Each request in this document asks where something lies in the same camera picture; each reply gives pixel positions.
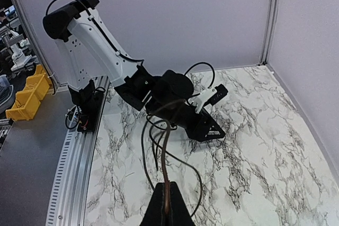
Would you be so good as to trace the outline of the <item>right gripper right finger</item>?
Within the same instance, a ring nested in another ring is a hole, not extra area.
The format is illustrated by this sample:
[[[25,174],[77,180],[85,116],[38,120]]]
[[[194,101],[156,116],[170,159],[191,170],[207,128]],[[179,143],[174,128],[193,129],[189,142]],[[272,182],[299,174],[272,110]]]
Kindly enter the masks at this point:
[[[171,182],[171,210],[168,216],[168,225],[194,226],[182,194],[176,182]]]

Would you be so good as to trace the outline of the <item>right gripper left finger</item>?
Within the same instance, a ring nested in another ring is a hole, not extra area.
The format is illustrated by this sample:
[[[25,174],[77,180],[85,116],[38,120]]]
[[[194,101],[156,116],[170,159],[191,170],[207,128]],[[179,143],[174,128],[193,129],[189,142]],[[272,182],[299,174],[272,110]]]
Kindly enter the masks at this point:
[[[164,183],[157,183],[151,196],[141,226],[166,225],[164,212]]]

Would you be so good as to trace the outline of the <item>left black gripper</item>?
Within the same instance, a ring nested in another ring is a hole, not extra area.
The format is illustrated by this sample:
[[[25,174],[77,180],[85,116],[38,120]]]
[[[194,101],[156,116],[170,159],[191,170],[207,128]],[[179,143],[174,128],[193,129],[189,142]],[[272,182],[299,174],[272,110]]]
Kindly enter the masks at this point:
[[[192,140],[208,141],[225,137],[224,130],[206,110],[197,114],[192,107],[186,104],[179,109],[177,125],[182,127],[188,138]]]

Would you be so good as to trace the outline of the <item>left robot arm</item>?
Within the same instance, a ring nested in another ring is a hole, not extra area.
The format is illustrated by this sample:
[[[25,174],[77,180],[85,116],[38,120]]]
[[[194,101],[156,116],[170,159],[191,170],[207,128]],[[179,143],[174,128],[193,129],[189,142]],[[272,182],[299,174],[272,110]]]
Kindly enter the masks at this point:
[[[86,49],[100,65],[118,95],[134,109],[182,127],[190,139],[220,139],[225,132],[206,111],[227,94],[224,85],[210,85],[194,94],[191,80],[172,70],[151,75],[143,60],[130,57],[104,25],[96,6],[99,0],[70,0],[55,11],[46,10],[43,27],[66,58],[67,86],[80,110],[78,131],[95,129],[102,95],[82,60]]]

